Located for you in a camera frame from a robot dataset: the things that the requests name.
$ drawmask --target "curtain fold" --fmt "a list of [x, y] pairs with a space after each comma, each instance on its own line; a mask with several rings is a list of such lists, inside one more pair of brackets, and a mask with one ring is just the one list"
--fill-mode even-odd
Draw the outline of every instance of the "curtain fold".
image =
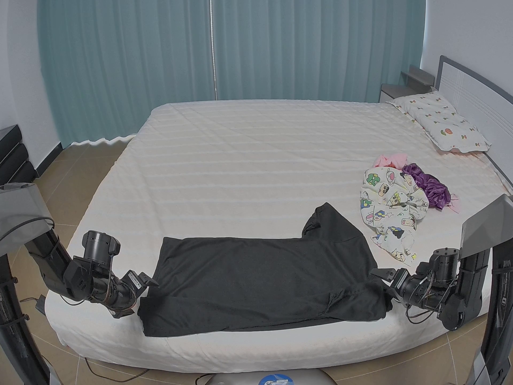
[[212, 0], [218, 99], [377, 102], [420, 65], [426, 0]]
[[215, 99], [209, 0], [38, 0], [64, 147], [135, 133], [154, 107]]

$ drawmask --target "wall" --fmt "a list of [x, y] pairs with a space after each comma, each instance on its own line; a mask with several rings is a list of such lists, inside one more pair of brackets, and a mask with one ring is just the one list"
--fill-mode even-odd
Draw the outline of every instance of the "wall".
[[0, 0], [0, 125], [17, 123], [37, 167], [59, 143], [41, 75], [37, 0]]
[[426, 1], [421, 67], [446, 55], [513, 94], [513, 0]]

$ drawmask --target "purple cloth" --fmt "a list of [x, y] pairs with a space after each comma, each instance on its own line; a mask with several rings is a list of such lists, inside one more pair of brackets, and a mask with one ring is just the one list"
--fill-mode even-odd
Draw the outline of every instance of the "purple cloth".
[[422, 171], [417, 164], [405, 165], [403, 172], [410, 174], [419, 188], [424, 190], [430, 207], [442, 209], [450, 202], [448, 188], [440, 183], [435, 176]]

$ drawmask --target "mattress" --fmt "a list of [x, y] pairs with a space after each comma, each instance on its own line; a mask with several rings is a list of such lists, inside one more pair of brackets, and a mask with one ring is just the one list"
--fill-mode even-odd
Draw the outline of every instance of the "mattress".
[[[459, 214], [430, 209], [414, 250], [459, 247], [461, 225], [505, 192], [487, 160], [439, 152], [422, 128], [389, 104], [216, 101], [157, 107], [100, 184], [68, 252], [81, 256], [89, 229], [115, 236], [113, 272], [152, 275], [164, 236], [300, 237], [329, 202], [358, 227], [380, 267], [401, 266], [370, 239], [360, 217], [363, 173], [381, 153], [406, 152], [462, 202]], [[491, 276], [483, 289], [485, 312]], [[410, 324], [394, 304], [384, 319], [290, 330], [145, 337], [137, 315], [113, 319], [101, 305], [68, 306], [48, 293], [46, 315], [77, 353], [134, 367], [178, 372], [318, 368], [404, 351], [446, 332], [431, 317]]]

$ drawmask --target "pillow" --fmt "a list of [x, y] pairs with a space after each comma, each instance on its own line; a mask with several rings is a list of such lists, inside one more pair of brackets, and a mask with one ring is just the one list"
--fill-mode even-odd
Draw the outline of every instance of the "pillow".
[[490, 148], [491, 143], [438, 91], [398, 97], [388, 103], [415, 119], [440, 150], [470, 152]]

